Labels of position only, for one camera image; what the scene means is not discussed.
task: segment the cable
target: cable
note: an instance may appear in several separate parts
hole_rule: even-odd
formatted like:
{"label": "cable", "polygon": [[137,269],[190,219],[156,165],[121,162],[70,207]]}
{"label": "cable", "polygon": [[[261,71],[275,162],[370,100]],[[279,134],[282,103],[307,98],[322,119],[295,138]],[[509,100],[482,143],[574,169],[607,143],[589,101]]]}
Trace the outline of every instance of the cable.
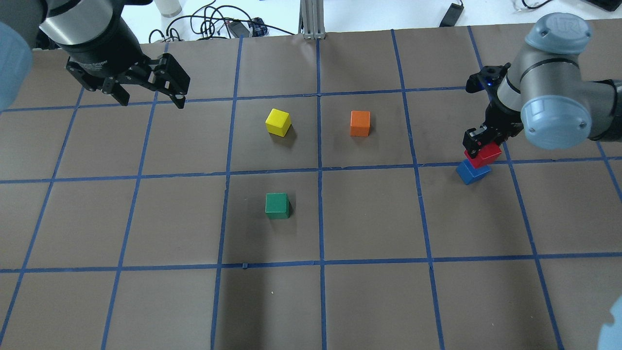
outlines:
{"label": "cable", "polygon": [[151,44],[151,36],[154,35],[154,33],[159,33],[160,36],[162,36],[162,39],[165,39],[166,36],[164,36],[164,33],[160,30],[160,29],[154,29],[153,31],[151,31],[151,33],[149,33],[149,43]]}
{"label": "cable", "polygon": [[[165,33],[166,33],[167,35],[169,35],[169,36],[170,36],[170,30],[171,30],[171,26],[173,25],[173,23],[175,23],[175,22],[177,22],[177,21],[179,21],[179,20],[181,20],[181,19],[185,19],[185,18],[203,18],[203,19],[214,19],[214,18],[212,18],[212,17],[205,18],[205,17],[203,17],[203,16],[196,16],[196,15],[193,15],[193,14],[188,14],[188,15],[185,15],[185,16],[181,16],[181,17],[175,18],[173,21],[171,21],[171,23],[169,23],[169,25],[167,26]],[[255,21],[247,21],[247,20],[245,20],[245,19],[235,19],[235,18],[231,18],[231,17],[223,17],[223,18],[218,18],[218,19],[216,19],[216,21],[211,22],[211,23],[212,23],[212,24],[216,24],[218,21],[238,21],[238,22],[253,23],[253,24],[257,24],[257,25],[259,25],[259,26],[266,26],[266,27],[268,27],[268,28],[273,28],[273,29],[276,29],[277,31],[281,31],[281,32],[283,32],[283,33],[287,33],[287,34],[290,34],[290,35],[295,35],[294,33],[292,33],[292,32],[288,32],[288,31],[286,31],[285,29],[281,29],[281,28],[278,28],[278,27],[270,26],[270,25],[268,25],[268,24],[261,24],[261,23],[259,23],[259,22],[255,22]]]}
{"label": "cable", "polygon": [[542,6],[546,5],[546,4],[548,4],[548,3],[549,3],[549,2],[551,2],[551,1],[553,1],[553,0],[546,0],[546,1],[544,1],[542,4],[539,4],[539,5],[536,5],[536,6],[530,6],[530,5],[527,5],[527,3],[525,3],[525,0],[521,0],[522,5],[523,5],[523,6],[525,6],[526,8],[528,8],[528,9],[530,9],[530,10],[537,10],[537,9],[539,9],[540,7],[542,7]]}
{"label": "cable", "polygon": [[[232,5],[221,5],[218,7],[214,7],[212,6],[214,3],[216,2],[216,0],[211,0],[207,5],[201,6],[199,7],[193,14],[191,15],[185,15],[185,16],[180,16],[177,17],[175,19],[173,19],[169,25],[166,27],[166,30],[164,31],[164,33],[160,30],[154,30],[149,34],[149,42],[151,42],[151,36],[153,35],[153,33],[158,32],[161,36],[162,39],[164,41],[166,40],[179,40],[181,41],[181,38],[179,36],[179,32],[173,28],[173,24],[175,24],[175,22],[181,20],[181,19],[186,19],[186,18],[190,18],[190,30],[197,35],[200,35],[201,38],[199,40],[208,40],[214,37],[218,37],[218,38],[225,38],[224,36],[220,36],[220,31],[222,30],[222,28],[224,27],[227,31],[227,36],[229,38],[231,38],[231,31],[229,30],[229,27],[226,25],[228,21],[236,21],[236,22],[244,22],[244,23],[250,23],[250,24],[255,24],[258,26],[264,26],[264,27],[268,27],[268,28],[272,28],[275,29],[277,31],[281,31],[283,33],[287,33],[290,35],[295,35],[292,32],[286,31],[284,29],[278,28],[278,27],[274,27],[274,26],[270,26],[267,25],[265,23],[260,23],[260,22],[255,22],[253,21],[252,17],[244,10],[242,10],[241,8],[237,7],[237,6],[232,6]],[[223,13],[221,12],[221,9],[226,9],[226,8],[231,8],[231,9],[235,9],[238,10],[239,12],[242,12],[247,18],[248,20],[245,19],[235,19],[233,17],[225,17],[223,15]],[[211,15],[208,16],[208,10],[212,10]],[[198,30],[195,28],[195,23],[193,22],[193,19],[198,18],[198,19],[202,19],[201,24],[199,25]],[[220,26],[220,28],[216,28],[216,25],[218,24],[218,22],[223,21],[223,24]]]}

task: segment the stacked blocks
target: stacked blocks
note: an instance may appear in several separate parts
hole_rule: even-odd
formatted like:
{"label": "stacked blocks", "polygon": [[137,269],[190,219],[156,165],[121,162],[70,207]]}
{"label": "stacked blocks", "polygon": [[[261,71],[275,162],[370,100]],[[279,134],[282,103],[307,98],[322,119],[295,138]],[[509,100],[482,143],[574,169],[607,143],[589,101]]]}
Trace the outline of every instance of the stacked blocks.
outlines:
{"label": "stacked blocks", "polygon": [[469,162],[469,159],[463,160],[456,169],[456,172],[460,175],[460,178],[465,185],[470,185],[483,179],[486,174],[490,173],[490,171],[491,169],[487,165],[479,169],[474,168],[471,162]]}
{"label": "stacked blocks", "polygon": [[471,159],[471,157],[469,157],[468,152],[466,150],[465,150],[465,156],[469,160],[469,162],[471,162],[471,165],[475,169],[479,169],[483,166],[489,165],[492,162],[496,161],[497,158],[501,156],[501,148],[499,148],[499,146],[496,143],[492,142],[482,147],[482,149],[477,154],[475,159]]}

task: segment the orange block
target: orange block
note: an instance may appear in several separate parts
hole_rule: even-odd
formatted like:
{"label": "orange block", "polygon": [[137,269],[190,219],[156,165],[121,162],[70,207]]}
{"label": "orange block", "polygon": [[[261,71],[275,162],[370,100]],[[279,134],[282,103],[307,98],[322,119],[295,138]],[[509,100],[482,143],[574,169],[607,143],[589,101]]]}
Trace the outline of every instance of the orange block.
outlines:
{"label": "orange block", "polygon": [[369,136],[371,113],[369,111],[352,111],[350,117],[350,136]]}

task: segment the green block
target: green block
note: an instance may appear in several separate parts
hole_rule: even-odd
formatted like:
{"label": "green block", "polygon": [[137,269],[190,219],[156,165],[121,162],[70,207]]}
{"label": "green block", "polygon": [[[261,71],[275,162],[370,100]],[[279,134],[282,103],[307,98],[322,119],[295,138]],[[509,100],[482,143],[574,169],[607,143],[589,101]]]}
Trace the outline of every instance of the green block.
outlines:
{"label": "green block", "polygon": [[266,194],[266,215],[272,220],[289,218],[287,193]]}

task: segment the yellow block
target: yellow block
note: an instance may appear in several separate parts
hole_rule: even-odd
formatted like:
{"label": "yellow block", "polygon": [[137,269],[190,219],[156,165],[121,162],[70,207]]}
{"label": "yellow block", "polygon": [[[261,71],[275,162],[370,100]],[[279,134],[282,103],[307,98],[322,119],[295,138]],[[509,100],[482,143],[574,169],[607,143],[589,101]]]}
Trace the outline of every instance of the yellow block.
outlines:
{"label": "yellow block", "polygon": [[268,132],[280,137],[285,137],[291,125],[292,120],[289,118],[289,113],[274,108],[270,111],[268,119],[266,119],[266,129]]}

